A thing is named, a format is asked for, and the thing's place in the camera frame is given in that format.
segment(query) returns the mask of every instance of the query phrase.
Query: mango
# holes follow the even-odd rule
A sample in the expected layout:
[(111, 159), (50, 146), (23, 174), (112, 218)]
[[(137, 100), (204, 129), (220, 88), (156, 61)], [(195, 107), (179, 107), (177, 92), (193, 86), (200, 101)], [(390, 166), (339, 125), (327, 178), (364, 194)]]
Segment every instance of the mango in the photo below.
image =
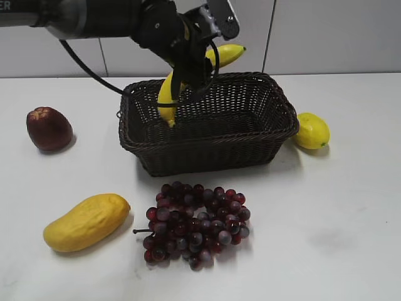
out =
[(43, 238), (54, 251), (80, 251), (113, 233), (131, 210), (128, 202), (113, 193), (83, 200), (64, 216), (50, 223)]

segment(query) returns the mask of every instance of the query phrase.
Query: plastic fruit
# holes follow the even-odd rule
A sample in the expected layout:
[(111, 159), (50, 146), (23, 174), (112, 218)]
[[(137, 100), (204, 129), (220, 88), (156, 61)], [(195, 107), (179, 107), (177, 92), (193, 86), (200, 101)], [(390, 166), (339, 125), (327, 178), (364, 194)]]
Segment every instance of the plastic fruit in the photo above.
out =
[[(246, 48), (241, 45), (227, 44), (218, 47), (220, 68), (227, 66), (236, 59), (238, 59), (245, 51)], [(206, 52), (206, 57), (210, 59), (213, 68), (216, 66), (216, 56), (214, 55), (213, 49)], [(164, 80), (162, 87), (159, 91), (158, 103), (174, 103), (171, 96), (171, 81), (173, 77), (173, 72), (171, 72), (168, 77)], [(186, 85), (181, 83), (180, 92), (184, 91)], [(159, 108), (160, 116), (168, 123), (169, 127), (175, 125), (175, 113), (177, 108)]]
[(299, 132), (295, 142), (305, 149), (321, 149), (330, 141), (330, 129), (326, 122), (312, 113), (298, 115)]
[(61, 150), (73, 138), (67, 118), (50, 107), (39, 107), (28, 113), (26, 128), (33, 144), (45, 152)]
[[(232, 196), (237, 196), (238, 200), (245, 202), (242, 193), (236, 194), (232, 189), (229, 191)], [(169, 207), (159, 209), (149, 208), (146, 216), (151, 223), (156, 218), (155, 228), (133, 230), (135, 234), (151, 233), (143, 241), (143, 256), (148, 263), (168, 260), (169, 254), (176, 253), (189, 261), (192, 269), (198, 269), (203, 263), (211, 261), (213, 254), (222, 253), (227, 245), (239, 245), (249, 236), (246, 221), (251, 216), (250, 211), (241, 206), (239, 201), (231, 202), (231, 205), (234, 204), (234, 210), (224, 207), (224, 201), (218, 200), (226, 198), (222, 187), (211, 190), (195, 185), (192, 188), (191, 185), (175, 182), (169, 189), (162, 188), (161, 194), (163, 199), (174, 198), (175, 204), (170, 203)], [(217, 216), (203, 211), (197, 214), (197, 218), (192, 218), (193, 207), (189, 205), (192, 202), (188, 202), (188, 195), (192, 196), (191, 201), (200, 208), (206, 207), (208, 211), (212, 209), (217, 212)]]
[(130, 205), (121, 196), (98, 194), (50, 223), (43, 231), (43, 238), (55, 251), (80, 251), (114, 232), (130, 210)]

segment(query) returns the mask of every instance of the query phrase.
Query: red apple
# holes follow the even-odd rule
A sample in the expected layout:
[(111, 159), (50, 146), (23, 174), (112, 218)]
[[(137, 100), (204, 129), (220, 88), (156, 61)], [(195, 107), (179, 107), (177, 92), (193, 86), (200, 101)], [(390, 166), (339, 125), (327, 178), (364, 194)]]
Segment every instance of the red apple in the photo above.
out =
[(45, 152), (66, 147), (73, 138), (67, 118), (50, 107), (39, 107), (26, 116), (26, 128), (33, 144)]

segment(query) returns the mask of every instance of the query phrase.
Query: banana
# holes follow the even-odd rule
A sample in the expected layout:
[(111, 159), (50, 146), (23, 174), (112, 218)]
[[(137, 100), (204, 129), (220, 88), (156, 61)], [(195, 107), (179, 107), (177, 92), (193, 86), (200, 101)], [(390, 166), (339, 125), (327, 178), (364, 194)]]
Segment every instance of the banana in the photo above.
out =
[[(219, 66), (222, 68), (238, 59), (245, 51), (246, 48), (236, 44), (226, 44), (217, 48), (219, 52)], [(213, 49), (207, 50), (206, 57), (210, 59), (213, 69), (216, 66), (216, 56), (214, 55)], [(173, 72), (170, 72), (168, 77), (164, 80), (162, 87), (159, 91), (157, 99), (158, 103), (174, 103), (171, 96), (171, 81), (173, 78)], [(180, 92), (185, 90), (186, 85), (181, 83)], [(159, 108), (160, 116), (168, 123), (169, 127), (172, 128), (175, 125), (175, 113), (177, 108)]]

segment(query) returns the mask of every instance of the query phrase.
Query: grape bunch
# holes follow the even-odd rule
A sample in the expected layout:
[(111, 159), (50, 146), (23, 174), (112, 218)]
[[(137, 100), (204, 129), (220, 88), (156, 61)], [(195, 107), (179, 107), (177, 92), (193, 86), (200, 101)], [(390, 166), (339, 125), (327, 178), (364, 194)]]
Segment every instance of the grape bunch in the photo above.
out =
[(174, 182), (162, 186), (156, 202), (156, 207), (146, 212), (148, 230), (133, 231), (152, 232), (143, 240), (147, 263), (178, 254), (197, 269), (227, 245), (238, 245), (249, 236), (246, 222), (251, 212), (244, 206), (245, 196), (233, 189), (211, 190), (200, 184), (192, 187)]

